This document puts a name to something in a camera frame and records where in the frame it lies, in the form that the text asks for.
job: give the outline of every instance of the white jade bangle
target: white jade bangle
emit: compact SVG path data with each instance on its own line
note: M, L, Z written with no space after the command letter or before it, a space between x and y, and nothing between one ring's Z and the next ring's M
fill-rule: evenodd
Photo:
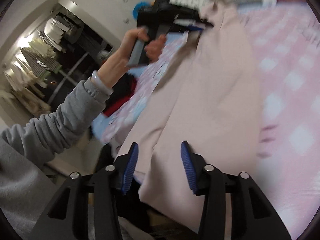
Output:
M105 84L102 83L101 79L98 76L98 72L96 70L92 72L92 78L94 80L94 84L97 86L99 90L101 90L108 96L111 96L111 94L113 93L113 89L108 88Z

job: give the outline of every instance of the bed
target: bed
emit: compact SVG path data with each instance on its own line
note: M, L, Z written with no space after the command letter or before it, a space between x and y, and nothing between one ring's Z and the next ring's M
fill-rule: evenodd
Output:
M264 98L258 173L254 178L292 239L318 239L316 230L311 229L318 221L320 206L320 24L312 9L305 2L238 8L257 60ZM170 41L171 46L177 49L185 42L183 36L174 41ZM161 66L149 65L133 74L139 82L147 82L148 71L164 71ZM150 85L148 95L158 80ZM121 143L147 99L147 95L139 96L132 99L135 107L130 108L128 102L114 116L99 116L93 123L95 135L103 143L112 137ZM132 117L125 121L125 114L120 114L119 118L122 111ZM119 125L110 133L112 123L119 121L125 129Z

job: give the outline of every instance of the pink checkered bedsheet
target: pink checkered bedsheet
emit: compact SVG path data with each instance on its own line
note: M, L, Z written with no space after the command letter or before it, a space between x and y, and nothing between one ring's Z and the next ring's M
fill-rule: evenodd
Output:
M320 206L320 25L304 4L241 18L264 96L255 179L297 239Z

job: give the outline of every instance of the light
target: light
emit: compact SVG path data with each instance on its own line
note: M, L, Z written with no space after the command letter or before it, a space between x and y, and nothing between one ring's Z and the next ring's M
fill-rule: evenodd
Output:
M30 47L29 45L29 41L32 41L34 34L29 35L26 38L21 38L18 41L18 46L22 49L22 48L27 48Z

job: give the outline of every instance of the wrist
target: wrist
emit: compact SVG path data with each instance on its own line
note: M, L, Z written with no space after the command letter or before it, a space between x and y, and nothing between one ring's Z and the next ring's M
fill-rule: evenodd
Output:
M115 52L98 70L98 77L106 87L113 88L118 80L129 70L126 64L127 60L120 53Z

